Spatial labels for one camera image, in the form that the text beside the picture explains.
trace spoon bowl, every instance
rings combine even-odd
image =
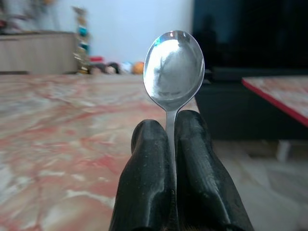
[[[158,37],[144,63],[143,81],[152,100],[165,111],[179,110],[201,87],[203,54],[187,32],[170,31]]]

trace spoon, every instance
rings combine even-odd
[[[143,82],[150,98],[166,111],[169,159],[176,193],[174,124],[177,113],[200,89],[205,63],[198,42],[187,32],[170,31],[151,45],[143,70]]]

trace marble tabletop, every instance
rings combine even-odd
[[[248,77],[243,84],[308,127],[308,77]]]
[[[144,119],[165,123],[142,76],[1,76],[0,231],[108,230]]]

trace black television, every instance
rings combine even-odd
[[[308,74],[308,0],[195,0],[192,30],[212,72]]]

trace floor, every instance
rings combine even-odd
[[[256,231],[308,231],[308,145],[280,163],[276,142],[213,143]]]

